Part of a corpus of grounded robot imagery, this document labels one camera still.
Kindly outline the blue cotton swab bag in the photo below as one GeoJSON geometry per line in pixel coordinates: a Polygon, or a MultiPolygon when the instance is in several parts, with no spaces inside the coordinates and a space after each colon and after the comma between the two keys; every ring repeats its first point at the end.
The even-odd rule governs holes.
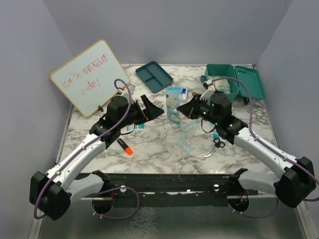
{"type": "Polygon", "coordinates": [[[180,125],[179,111],[181,88],[168,87],[166,89],[166,112],[170,122],[180,125]]]}

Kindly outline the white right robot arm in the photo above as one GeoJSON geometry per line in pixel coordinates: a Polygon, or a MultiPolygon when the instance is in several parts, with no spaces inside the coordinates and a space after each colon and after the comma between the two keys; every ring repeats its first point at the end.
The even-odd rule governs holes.
{"type": "Polygon", "coordinates": [[[272,174],[261,174],[238,170],[229,182],[233,194],[240,195],[245,190],[266,192],[295,208],[316,188],[311,160],[296,158],[258,136],[232,114],[232,104],[224,94],[213,94],[210,104],[196,94],[177,110],[189,119],[201,118],[214,124],[222,139],[252,154],[272,171],[272,174]]]}

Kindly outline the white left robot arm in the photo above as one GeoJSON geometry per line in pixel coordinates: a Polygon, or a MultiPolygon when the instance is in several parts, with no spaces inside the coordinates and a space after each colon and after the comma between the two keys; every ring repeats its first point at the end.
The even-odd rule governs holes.
{"type": "Polygon", "coordinates": [[[78,180],[79,173],[100,153],[104,152],[121,135],[128,125],[140,125],[164,114],[142,95],[145,109],[128,97],[114,96],[106,113],[91,127],[80,145],[64,160],[46,173],[37,171],[30,181],[29,201],[34,212],[42,211],[52,220],[62,217],[71,203],[91,194],[106,196],[110,184],[101,172],[91,173],[78,180]]]}

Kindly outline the yellowish gauze roll bag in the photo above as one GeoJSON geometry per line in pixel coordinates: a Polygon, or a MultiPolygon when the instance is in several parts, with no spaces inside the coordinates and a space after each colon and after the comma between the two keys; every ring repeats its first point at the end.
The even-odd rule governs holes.
{"type": "Polygon", "coordinates": [[[214,88],[216,91],[229,94],[231,93],[231,87],[230,83],[228,82],[227,79],[221,79],[218,81],[213,82],[214,88]]]}

